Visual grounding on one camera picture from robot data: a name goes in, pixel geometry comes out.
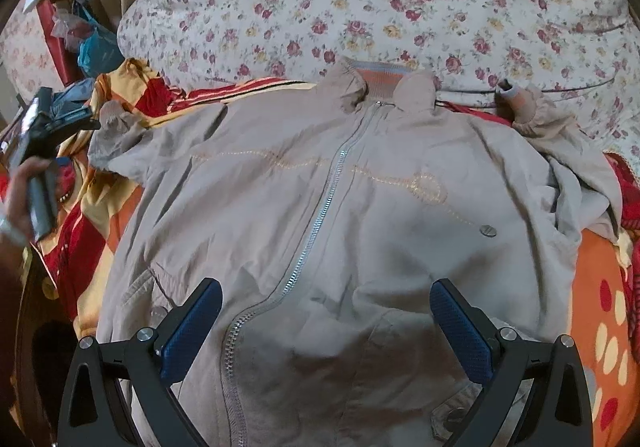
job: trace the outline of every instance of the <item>jacket sleeve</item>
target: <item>jacket sleeve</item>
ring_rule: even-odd
[[[156,170],[210,138],[226,115],[224,104],[212,104],[148,128],[114,100],[100,110],[101,128],[89,144],[92,167],[111,171],[142,185]]]
[[[582,210],[590,212],[585,217],[590,222],[587,226],[615,242],[622,217],[622,194],[606,157],[580,130],[572,113],[556,106],[534,86],[513,89],[502,93],[515,114],[513,128],[542,156],[577,176],[583,187]],[[599,204],[593,203],[596,192],[608,200],[608,207],[598,208]]]

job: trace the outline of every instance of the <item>jacket collar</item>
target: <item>jacket collar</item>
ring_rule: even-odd
[[[409,71],[404,66],[341,58],[318,84],[322,94],[338,96],[346,112],[365,99],[389,102],[405,112],[433,110],[436,90],[433,74]]]

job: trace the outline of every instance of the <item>blue gripper pad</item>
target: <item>blue gripper pad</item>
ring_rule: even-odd
[[[482,335],[440,281],[429,295],[433,319],[444,332],[449,345],[471,382],[487,384],[494,375],[492,353]]]
[[[222,308],[222,287],[218,281],[210,281],[207,289],[193,304],[162,348],[160,379],[166,385],[184,380],[204,339],[218,318]]]

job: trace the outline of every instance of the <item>jacket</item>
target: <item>jacket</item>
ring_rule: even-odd
[[[612,169],[539,93],[511,128],[438,107],[427,72],[362,76],[341,61],[311,90],[152,129],[100,112],[90,163],[145,191],[97,338],[128,339],[218,279],[222,311],[173,388],[212,447],[439,445],[431,414],[468,382],[431,284],[552,341],[580,231],[615,240]]]

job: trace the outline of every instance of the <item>floral bedsheet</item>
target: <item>floral bedsheet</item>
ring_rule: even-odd
[[[428,67],[440,97],[491,106],[499,77],[533,82],[640,175],[640,30],[626,0],[137,0],[118,32],[187,89],[315,81],[338,55]]]

